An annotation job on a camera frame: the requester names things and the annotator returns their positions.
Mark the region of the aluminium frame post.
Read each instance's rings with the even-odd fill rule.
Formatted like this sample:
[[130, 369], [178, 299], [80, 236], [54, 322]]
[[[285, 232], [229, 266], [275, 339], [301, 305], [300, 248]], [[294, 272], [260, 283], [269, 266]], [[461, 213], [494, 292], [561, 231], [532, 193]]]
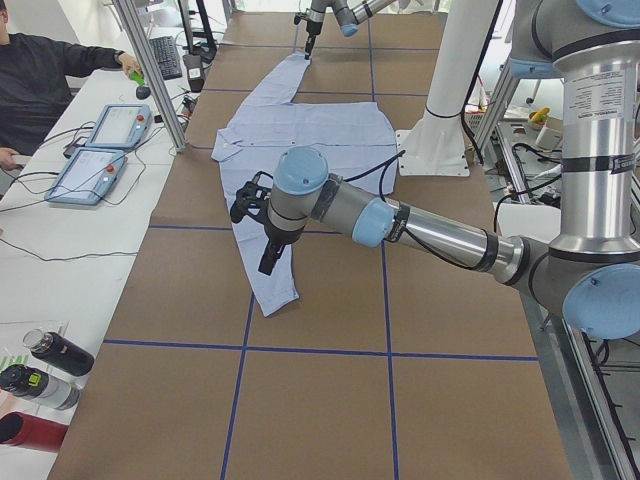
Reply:
[[145, 81], [150, 87], [151, 94], [163, 118], [164, 126], [171, 137], [174, 148], [177, 153], [181, 153], [187, 145], [186, 137], [145, 30], [139, 20], [134, 2], [132, 0], [113, 0], [113, 5], [123, 24], [136, 58], [141, 64]]

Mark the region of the light blue striped shirt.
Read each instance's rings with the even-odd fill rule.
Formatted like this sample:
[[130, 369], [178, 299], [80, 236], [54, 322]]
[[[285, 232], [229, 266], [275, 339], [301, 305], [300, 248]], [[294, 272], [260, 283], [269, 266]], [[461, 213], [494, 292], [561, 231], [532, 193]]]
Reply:
[[[378, 196], [394, 189], [396, 137], [389, 120], [374, 102], [294, 102], [310, 64], [302, 53], [282, 60], [218, 131], [212, 153], [245, 271], [266, 316], [299, 297], [290, 246], [306, 224], [287, 214], [282, 225], [269, 219], [269, 193], [308, 200], [327, 181], [343, 178], [349, 192], [364, 198], [345, 201], [353, 215], [324, 223], [368, 247], [378, 246], [392, 225]], [[258, 267], [268, 240], [287, 246], [272, 274], [264, 275]]]

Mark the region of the black keyboard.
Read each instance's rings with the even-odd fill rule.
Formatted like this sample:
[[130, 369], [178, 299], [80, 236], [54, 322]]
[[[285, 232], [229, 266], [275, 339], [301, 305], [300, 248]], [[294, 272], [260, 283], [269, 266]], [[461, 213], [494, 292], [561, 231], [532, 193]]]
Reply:
[[174, 38], [171, 36], [151, 38], [149, 45], [162, 78], [164, 80], [180, 78], [182, 70], [179, 65], [180, 57]]

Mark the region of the lower blue teach pendant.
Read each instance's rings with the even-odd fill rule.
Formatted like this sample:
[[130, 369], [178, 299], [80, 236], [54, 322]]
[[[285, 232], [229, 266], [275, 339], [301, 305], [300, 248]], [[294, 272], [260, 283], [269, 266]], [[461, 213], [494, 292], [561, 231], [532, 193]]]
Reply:
[[51, 203], [94, 206], [110, 192], [127, 161], [122, 150], [77, 149], [46, 192]]

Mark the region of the green handled tool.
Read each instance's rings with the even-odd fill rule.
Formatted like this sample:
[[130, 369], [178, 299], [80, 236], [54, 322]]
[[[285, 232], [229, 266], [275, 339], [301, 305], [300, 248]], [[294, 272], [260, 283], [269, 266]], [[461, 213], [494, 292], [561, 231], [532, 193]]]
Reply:
[[129, 78], [134, 82], [136, 82], [139, 86], [142, 86], [145, 84], [143, 77], [140, 74], [138, 74], [136, 71], [132, 71], [129, 75]]

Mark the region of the upper blue teach pendant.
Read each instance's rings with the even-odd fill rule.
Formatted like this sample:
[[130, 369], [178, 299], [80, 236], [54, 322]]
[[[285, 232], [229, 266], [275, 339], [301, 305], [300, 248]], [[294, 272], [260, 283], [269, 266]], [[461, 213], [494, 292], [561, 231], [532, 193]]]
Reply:
[[105, 105], [85, 146], [132, 149], [142, 141], [152, 120], [153, 116], [147, 104]]

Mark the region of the blue teach pendant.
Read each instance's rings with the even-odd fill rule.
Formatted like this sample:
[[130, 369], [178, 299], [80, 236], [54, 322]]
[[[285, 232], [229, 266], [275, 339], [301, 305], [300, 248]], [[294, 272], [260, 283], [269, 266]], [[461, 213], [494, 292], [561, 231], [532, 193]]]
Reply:
[[122, 150], [77, 149], [46, 192], [51, 203], [94, 206], [110, 192], [127, 161]]
[[85, 146], [132, 149], [142, 141], [152, 120], [153, 116], [147, 104], [105, 105]]

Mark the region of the red bottle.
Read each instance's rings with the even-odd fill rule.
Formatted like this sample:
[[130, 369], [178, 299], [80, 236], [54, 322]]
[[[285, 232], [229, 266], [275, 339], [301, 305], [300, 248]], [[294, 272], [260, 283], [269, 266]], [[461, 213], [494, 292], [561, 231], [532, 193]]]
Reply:
[[68, 426], [22, 412], [1, 418], [1, 444], [20, 448], [58, 452]]

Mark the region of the grey bottle green cap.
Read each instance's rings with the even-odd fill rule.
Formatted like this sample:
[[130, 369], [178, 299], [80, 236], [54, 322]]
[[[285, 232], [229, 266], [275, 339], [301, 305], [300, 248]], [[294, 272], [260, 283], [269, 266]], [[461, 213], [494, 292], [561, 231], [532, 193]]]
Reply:
[[70, 409], [80, 397], [80, 390], [71, 383], [21, 364], [10, 365], [1, 372], [1, 388], [17, 398], [55, 410]]

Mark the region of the seated person in black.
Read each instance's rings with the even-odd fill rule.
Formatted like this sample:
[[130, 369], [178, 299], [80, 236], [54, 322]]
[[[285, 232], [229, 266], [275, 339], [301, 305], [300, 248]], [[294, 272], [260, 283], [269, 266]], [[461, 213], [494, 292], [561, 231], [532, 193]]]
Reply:
[[1, 168], [19, 167], [18, 155], [33, 155], [73, 100], [69, 77], [99, 69], [141, 75], [141, 65], [123, 50], [84, 46], [48, 37], [8, 32], [1, 4]]

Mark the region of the black computer mouse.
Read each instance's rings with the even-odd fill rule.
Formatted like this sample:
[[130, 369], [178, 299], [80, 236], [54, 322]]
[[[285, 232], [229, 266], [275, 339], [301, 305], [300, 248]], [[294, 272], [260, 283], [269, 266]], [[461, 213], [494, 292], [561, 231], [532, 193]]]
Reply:
[[138, 100], [145, 100], [151, 95], [151, 90], [146, 85], [139, 85], [135, 90], [135, 95]]

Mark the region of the black water bottle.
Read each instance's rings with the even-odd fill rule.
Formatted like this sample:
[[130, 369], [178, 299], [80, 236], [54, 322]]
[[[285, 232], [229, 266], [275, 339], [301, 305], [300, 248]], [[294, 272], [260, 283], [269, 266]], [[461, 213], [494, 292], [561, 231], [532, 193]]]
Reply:
[[92, 354], [56, 332], [32, 329], [23, 337], [32, 356], [75, 377], [88, 374], [94, 364]]

